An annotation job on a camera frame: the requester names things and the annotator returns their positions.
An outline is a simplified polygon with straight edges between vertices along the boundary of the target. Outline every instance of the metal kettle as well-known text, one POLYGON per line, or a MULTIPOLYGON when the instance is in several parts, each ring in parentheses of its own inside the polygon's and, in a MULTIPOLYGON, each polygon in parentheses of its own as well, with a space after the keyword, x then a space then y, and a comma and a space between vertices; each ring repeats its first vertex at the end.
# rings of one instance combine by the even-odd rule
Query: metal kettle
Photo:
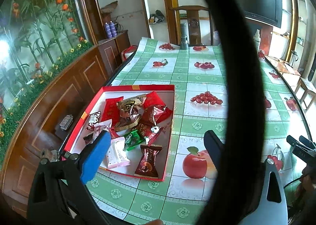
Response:
POLYGON ((291 67, 294 66, 294 63, 298 60, 298 55, 296 53, 296 51, 291 50, 291 57, 290 57, 290 61, 289 61, 289 65, 291 67))

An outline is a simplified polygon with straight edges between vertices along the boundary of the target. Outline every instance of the wooden stool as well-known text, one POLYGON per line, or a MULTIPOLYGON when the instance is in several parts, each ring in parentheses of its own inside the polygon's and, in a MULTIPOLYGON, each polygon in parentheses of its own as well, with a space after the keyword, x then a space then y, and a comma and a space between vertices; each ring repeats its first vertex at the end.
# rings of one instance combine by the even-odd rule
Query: wooden stool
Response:
POLYGON ((305 103, 305 98, 307 96, 307 94, 311 94, 312 95, 312 100, 311 102, 309 103, 308 107, 306 108, 306 111, 311 107, 311 105, 313 104, 314 102, 314 99, 315 99, 315 96, 316 96, 316 88, 314 87, 314 85, 309 81, 309 80, 306 80, 306 79, 303 79, 302 77, 300 77, 299 81, 298 81, 298 84, 297 84, 297 87, 295 89, 295 94, 298 92, 300 86, 302 86, 302 88, 304 89, 304 94, 302 96, 302 98, 300 99, 300 103, 302 104, 304 102, 304 104, 306 105, 305 103))

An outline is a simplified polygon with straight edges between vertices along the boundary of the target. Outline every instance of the purple bottle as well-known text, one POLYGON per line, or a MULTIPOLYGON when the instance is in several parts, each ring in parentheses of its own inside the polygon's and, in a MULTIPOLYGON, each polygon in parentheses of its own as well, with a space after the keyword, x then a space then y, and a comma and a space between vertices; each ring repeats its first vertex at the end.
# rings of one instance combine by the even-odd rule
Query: purple bottle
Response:
POLYGON ((117 36, 116 30, 115 30, 115 25, 112 21, 110 21, 110 29, 111 29, 112 36, 113 37, 117 36))
POLYGON ((108 37, 108 38, 112 38, 113 35, 112 35, 112 33, 111 33, 110 25, 109 25, 108 23, 105 23, 104 28, 105 28, 107 37, 108 37))

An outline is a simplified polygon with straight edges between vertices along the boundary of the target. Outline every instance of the snack package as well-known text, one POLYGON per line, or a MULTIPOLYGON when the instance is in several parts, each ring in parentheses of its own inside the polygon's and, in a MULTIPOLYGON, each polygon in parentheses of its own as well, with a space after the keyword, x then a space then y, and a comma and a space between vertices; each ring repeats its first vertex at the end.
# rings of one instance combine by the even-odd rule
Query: snack package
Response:
POLYGON ((86 128, 87 130, 94 130, 94 125, 99 122, 100 114, 100 111, 89 114, 89 123, 86 128))
POLYGON ((141 118, 139 109, 141 109, 146 95, 124 99, 117 103, 117 108, 120 110, 120 121, 115 125, 115 131, 130 129, 138 124, 141 118))
POLYGON ((156 126, 157 121, 159 120, 160 116, 163 115, 166 108, 166 106, 162 105, 147 107, 142 115, 142 118, 140 119, 140 123, 156 126))
POLYGON ((130 131, 129 133, 126 133, 123 137, 125 138, 125 145, 127 146, 127 151, 134 149, 144 141, 144 139, 139 136, 136 129, 130 131))
POLYGON ((116 106, 116 103, 123 100, 122 97, 105 99, 105 107, 102 114, 101 122, 112 119, 112 126, 114 127, 116 123, 119 122, 119 109, 116 106))
POLYGON ((130 165, 131 162, 124 152, 124 146, 124 137, 119 137, 111 140, 111 145, 106 153, 108 169, 130 165))
POLYGON ((156 170, 156 155, 162 150, 162 146, 158 145, 140 145, 143 156, 136 168, 135 175, 146 178, 158 178, 156 170))
POLYGON ((95 124, 94 131, 93 131, 93 141, 95 141, 97 136, 99 136, 99 134, 103 130, 106 130, 111 134, 111 139, 118 138, 119 135, 115 132, 113 128, 111 128, 111 126, 112 126, 112 119, 95 124))
MULTIPOLYGON (((165 103, 158 96, 157 92, 153 91, 151 93, 146 94, 146 100, 143 104, 143 107, 146 109, 147 107, 157 106, 157 105, 165 106, 165 103)), ((156 122, 160 123, 166 120, 171 114, 172 114, 172 111, 168 107, 166 107, 165 112, 158 118, 156 122)))
POLYGON ((83 140, 86 143, 86 145, 91 144, 94 141, 93 140, 93 132, 90 132, 87 136, 84 136, 83 140))
POLYGON ((138 134, 146 141, 146 145, 150 146, 158 137, 162 128, 159 126, 152 126, 144 123, 139 123, 136 126, 138 134))

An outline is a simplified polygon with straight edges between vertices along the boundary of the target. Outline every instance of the fruit print tablecloth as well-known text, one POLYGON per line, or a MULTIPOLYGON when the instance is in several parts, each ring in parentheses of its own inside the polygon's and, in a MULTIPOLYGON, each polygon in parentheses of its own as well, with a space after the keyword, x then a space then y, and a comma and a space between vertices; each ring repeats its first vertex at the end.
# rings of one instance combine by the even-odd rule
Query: fruit print tablecloth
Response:
MULTIPOLYGON (((228 107, 225 65, 220 47, 207 46, 196 51, 192 47, 179 50, 178 46, 173 46, 174 50, 166 50, 159 48, 162 44, 142 38, 135 56, 112 85, 175 85, 174 123, 165 181, 130 178, 100 170, 87 187, 102 210, 128 222, 144 224, 160 218, 164 224, 194 224, 216 179, 216 171, 204 151, 204 133, 212 129, 225 142, 228 107), (195 65, 197 62, 206 65, 201 68, 195 65), (191 102, 193 97, 205 92, 221 99, 222 104, 191 102), (199 152, 202 158, 192 158, 188 147, 193 147, 191 152, 199 152)), ((297 111, 283 80, 274 76, 275 71, 264 59, 260 62, 267 106, 262 160, 272 155, 282 161, 279 162, 282 167, 279 173, 285 185, 298 178, 305 167, 291 154, 285 138, 289 134, 297 139, 300 135, 308 135, 303 116, 297 111)), ((241 104, 252 108, 247 105, 246 92, 244 97, 241 104)), ((249 130, 247 124, 247 120, 244 121, 245 130, 249 130)), ((292 200, 296 186, 297 183, 287 188, 288 202, 292 200)))

